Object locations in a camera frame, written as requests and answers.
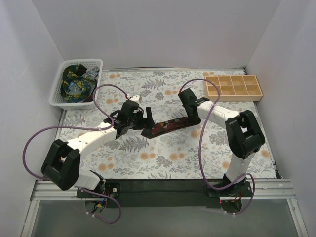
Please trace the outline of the dark red patterned tie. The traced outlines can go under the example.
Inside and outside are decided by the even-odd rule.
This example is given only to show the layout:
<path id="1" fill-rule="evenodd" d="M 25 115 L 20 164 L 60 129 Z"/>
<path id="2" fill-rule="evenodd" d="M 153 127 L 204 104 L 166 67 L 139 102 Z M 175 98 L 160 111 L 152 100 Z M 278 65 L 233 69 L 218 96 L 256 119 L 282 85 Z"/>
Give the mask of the dark red patterned tie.
<path id="1" fill-rule="evenodd" d="M 152 139 L 167 133 L 170 133 L 172 131 L 176 131 L 179 129 L 183 129 L 186 127 L 194 126 L 200 124 L 201 119 L 196 118 L 190 118 L 190 117 L 181 117 L 181 118 L 175 118 L 172 120 L 156 123 L 153 128 L 151 129 L 143 129 L 141 132 L 141 135 Z"/>

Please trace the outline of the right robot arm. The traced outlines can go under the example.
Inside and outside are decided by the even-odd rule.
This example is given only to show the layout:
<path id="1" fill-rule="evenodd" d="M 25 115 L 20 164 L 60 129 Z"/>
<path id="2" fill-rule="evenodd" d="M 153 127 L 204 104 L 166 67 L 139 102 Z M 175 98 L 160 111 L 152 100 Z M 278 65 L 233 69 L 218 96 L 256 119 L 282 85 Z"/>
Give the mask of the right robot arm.
<path id="1" fill-rule="evenodd" d="M 237 112 L 219 106 L 217 104 L 219 98 L 213 102 L 207 98 L 198 99 L 189 88 L 180 91 L 178 96 L 190 118 L 204 119 L 199 139 L 198 161 L 207 186 L 217 191 L 224 190 L 229 196 L 237 195 L 241 191 L 241 183 L 245 180 L 252 158 L 265 144 L 265 137 L 256 117 L 250 110 Z M 232 152 L 229 168 L 223 176 L 223 181 L 216 186 L 208 182 L 201 161 L 202 139 L 208 121 L 226 130 Z"/>

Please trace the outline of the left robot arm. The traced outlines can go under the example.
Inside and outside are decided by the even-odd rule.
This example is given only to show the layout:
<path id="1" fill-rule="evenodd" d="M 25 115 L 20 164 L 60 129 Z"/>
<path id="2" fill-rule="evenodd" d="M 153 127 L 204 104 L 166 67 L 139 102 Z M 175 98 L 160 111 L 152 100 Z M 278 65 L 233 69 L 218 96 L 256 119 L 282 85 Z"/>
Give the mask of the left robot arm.
<path id="1" fill-rule="evenodd" d="M 150 107 L 146 107 L 146 115 L 144 118 L 137 102 L 127 100 L 113 121 L 106 119 L 96 130 L 68 141 L 55 140 L 41 167 L 42 174 L 63 191 L 74 186 L 88 189 L 93 197 L 101 197 L 105 191 L 103 178 L 94 171 L 81 169 L 81 159 L 129 130 L 153 128 L 155 123 Z"/>

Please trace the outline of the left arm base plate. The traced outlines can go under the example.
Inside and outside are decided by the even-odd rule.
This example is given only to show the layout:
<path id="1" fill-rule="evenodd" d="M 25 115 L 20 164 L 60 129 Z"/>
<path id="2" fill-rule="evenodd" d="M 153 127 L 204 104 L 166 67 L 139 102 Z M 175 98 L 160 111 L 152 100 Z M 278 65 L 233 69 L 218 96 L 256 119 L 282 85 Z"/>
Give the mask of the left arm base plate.
<path id="1" fill-rule="evenodd" d="M 100 182 L 94 190 L 95 193 L 108 195 L 112 198 L 118 198 L 120 195 L 120 183 L 118 182 Z M 77 198 L 101 198 L 100 195 L 87 193 L 80 189 L 77 190 Z"/>

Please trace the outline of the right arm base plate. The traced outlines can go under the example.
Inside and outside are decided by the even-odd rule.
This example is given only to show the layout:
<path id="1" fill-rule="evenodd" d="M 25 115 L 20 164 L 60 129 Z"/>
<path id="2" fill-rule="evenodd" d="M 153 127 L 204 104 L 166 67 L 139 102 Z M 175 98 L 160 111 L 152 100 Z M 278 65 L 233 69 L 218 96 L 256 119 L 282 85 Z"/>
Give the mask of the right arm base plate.
<path id="1" fill-rule="evenodd" d="M 205 185 L 203 187 L 203 190 L 205 194 L 210 198 L 249 198 L 252 195 L 252 188 L 248 181 L 242 184 L 235 184 L 232 187 L 222 190 L 215 190 L 210 188 L 208 185 Z"/>

